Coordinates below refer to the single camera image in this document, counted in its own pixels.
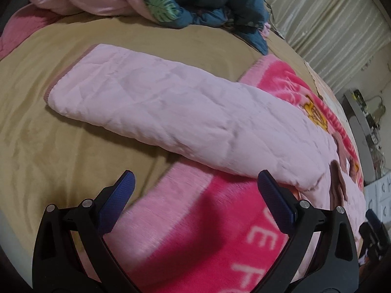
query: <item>pink blanket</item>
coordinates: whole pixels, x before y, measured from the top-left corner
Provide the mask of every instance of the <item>pink blanket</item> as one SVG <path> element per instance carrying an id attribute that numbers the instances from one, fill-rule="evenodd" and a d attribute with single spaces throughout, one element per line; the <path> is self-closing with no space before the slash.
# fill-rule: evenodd
<path id="1" fill-rule="evenodd" d="M 29 4 L 12 15 L 0 36 L 0 60 L 11 53 L 26 38 L 62 16 Z"/>
<path id="2" fill-rule="evenodd" d="M 45 99 L 60 114 L 216 169 L 250 177 L 268 169 L 315 207 L 343 205 L 358 242 L 365 200 L 339 167 L 337 145 L 325 131 L 329 121 L 316 107 L 306 109 L 312 102 L 308 88 L 273 55 L 258 61 L 241 82 L 285 94 L 296 106 L 194 67 L 108 45 L 69 67 Z M 305 273 L 317 239 L 295 279 Z M 253 178 L 183 158 L 105 240 L 144 292 L 238 293 L 255 286 L 286 237 Z M 82 260 L 93 276 L 83 254 Z"/>

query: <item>pink towel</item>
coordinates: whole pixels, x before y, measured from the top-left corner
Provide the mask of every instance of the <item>pink towel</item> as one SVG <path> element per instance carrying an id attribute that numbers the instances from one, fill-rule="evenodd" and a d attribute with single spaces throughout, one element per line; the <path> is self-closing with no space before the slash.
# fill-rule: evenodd
<path id="1" fill-rule="evenodd" d="M 57 22 L 63 16 L 52 11 L 37 8 L 29 4 L 9 19 L 0 36 L 0 60 L 17 48 L 26 38 L 49 24 Z"/>
<path id="2" fill-rule="evenodd" d="M 252 66 L 240 82 L 258 87 L 300 108 L 312 122 L 329 134 L 334 135 L 335 132 L 338 132 L 342 137 L 349 159 L 354 161 L 356 167 L 353 181 L 358 183 L 361 191 L 363 190 L 364 178 L 360 161 L 346 130 L 332 110 L 311 91 L 310 87 L 296 75 L 287 63 L 274 55 L 266 56 Z"/>
<path id="3" fill-rule="evenodd" d="M 306 109 L 315 95 L 275 56 L 259 60 L 241 82 L 294 104 L 315 124 L 329 129 L 322 112 Z M 345 208 L 358 240 L 365 202 L 358 186 L 342 175 L 347 185 Z M 313 191 L 315 202 L 318 192 Z M 305 198 L 301 193 L 296 196 Z M 317 240 L 315 235 L 294 280 L 305 274 Z M 278 230 L 256 180 L 182 158 L 121 216 L 105 241 L 144 293 L 245 293 L 267 272 L 287 237 Z M 81 259 L 96 278 L 85 253 Z"/>

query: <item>wall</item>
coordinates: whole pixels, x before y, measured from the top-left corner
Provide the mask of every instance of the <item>wall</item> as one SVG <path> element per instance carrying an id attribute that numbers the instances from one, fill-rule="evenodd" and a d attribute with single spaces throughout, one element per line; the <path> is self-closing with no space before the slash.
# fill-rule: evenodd
<path id="1" fill-rule="evenodd" d="M 386 167 L 391 168 L 391 83 L 389 83 L 381 93 L 383 104 L 386 106 L 386 113 L 380 120 L 380 137 L 381 146 L 384 156 L 386 157 Z M 377 106 L 379 100 L 374 99 L 368 108 Z"/>
<path id="2" fill-rule="evenodd" d="M 379 50 L 366 65 L 337 93 L 338 99 L 348 89 L 359 89 L 365 99 L 379 94 L 391 80 L 391 43 Z"/>

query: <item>bed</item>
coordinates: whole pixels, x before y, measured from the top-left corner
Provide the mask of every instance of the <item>bed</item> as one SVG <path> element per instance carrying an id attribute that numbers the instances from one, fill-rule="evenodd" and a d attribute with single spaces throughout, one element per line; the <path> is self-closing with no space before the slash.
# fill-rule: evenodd
<path id="1" fill-rule="evenodd" d="M 42 97 L 49 81 L 89 46 L 100 43 L 179 61 L 232 82 L 261 57 L 221 29 L 188 26 L 174 30 L 141 17 L 81 13 L 38 30 L 1 60 L 0 222 L 2 230 L 13 232 L 3 234 L 0 245 L 29 284 L 34 241 L 48 204 L 78 205 L 131 169 L 137 185 L 130 205 L 178 159 L 162 148 L 60 116 L 45 105 Z M 334 100 L 283 39 L 271 32 L 267 44 L 314 93 L 319 89 L 323 97 Z M 336 104 L 331 109 L 337 114 L 339 108 Z"/>

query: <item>pink quilt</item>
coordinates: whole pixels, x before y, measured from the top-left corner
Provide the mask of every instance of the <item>pink quilt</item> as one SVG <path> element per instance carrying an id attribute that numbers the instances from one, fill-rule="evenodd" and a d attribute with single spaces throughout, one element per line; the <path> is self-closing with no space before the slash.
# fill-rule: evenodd
<path id="1" fill-rule="evenodd" d="M 339 167 L 337 145 L 325 131 L 329 120 L 314 105 L 306 109 L 310 95 L 273 55 L 236 84 L 181 63 L 98 45 L 52 83 L 45 100 L 60 114 L 193 160 L 176 163 L 105 236 L 144 292 L 240 293 L 257 284 L 287 240 L 257 190 L 254 177 L 262 169 L 315 207 L 343 205 L 358 243 L 365 200 Z M 304 275 L 317 239 L 294 279 Z M 86 256 L 81 258 L 93 276 Z"/>

